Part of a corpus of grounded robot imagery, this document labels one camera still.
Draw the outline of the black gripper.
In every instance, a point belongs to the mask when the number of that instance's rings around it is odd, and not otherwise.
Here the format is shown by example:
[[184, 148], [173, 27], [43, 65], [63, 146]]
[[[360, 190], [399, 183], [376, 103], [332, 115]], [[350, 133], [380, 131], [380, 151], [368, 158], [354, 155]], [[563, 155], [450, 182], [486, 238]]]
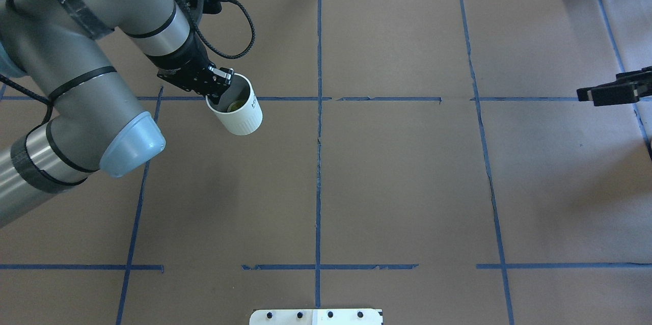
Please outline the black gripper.
[[228, 108], [228, 87], [234, 76], [233, 69], [215, 64], [202, 52], [190, 53], [189, 57], [163, 56], [157, 61], [157, 76], [186, 92], [206, 97], [215, 110]]

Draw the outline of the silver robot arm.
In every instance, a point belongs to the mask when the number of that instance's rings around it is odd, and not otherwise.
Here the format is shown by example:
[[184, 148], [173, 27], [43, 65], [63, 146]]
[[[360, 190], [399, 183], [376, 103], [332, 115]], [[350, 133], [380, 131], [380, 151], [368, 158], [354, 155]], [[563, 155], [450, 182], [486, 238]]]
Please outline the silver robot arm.
[[165, 137], [98, 46], [119, 29], [158, 77], [212, 102], [234, 72], [208, 57], [182, 0], [2, 0], [2, 82], [28, 76], [44, 121], [2, 151], [2, 227], [81, 185], [121, 177], [163, 151]]

